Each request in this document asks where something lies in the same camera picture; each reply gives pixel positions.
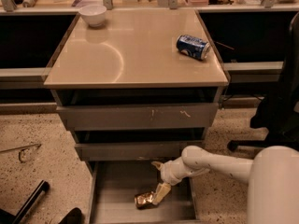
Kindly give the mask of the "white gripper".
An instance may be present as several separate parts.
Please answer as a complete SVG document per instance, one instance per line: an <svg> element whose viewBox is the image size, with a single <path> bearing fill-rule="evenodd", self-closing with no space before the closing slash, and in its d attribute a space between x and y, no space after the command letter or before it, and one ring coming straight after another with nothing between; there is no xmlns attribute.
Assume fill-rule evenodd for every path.
<svg viewBox="0 0 299 224"><path fill-rule="evenodd" d="M185 177L195 177L208 172L207 168L193 169L183 162L182 158L162 163L153 161L151 163L161 173L164 183L159 183L153 195L152 204L158 205L170 192L171 186L180 183Z"/></svg>

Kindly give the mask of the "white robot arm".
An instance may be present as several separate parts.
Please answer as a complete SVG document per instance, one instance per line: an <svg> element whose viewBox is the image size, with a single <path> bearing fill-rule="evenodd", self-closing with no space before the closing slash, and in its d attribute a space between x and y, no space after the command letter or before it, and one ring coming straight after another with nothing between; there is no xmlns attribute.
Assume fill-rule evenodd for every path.
<svg viewBox="0 0 299 224"><path fill-rule="evenodd" d="M213 170L248 185L247 224L299 224L299 152L290 147L267 147L250 160L188 146L179 158L153 164L163 180L155 204L183 178Z"/></svg>

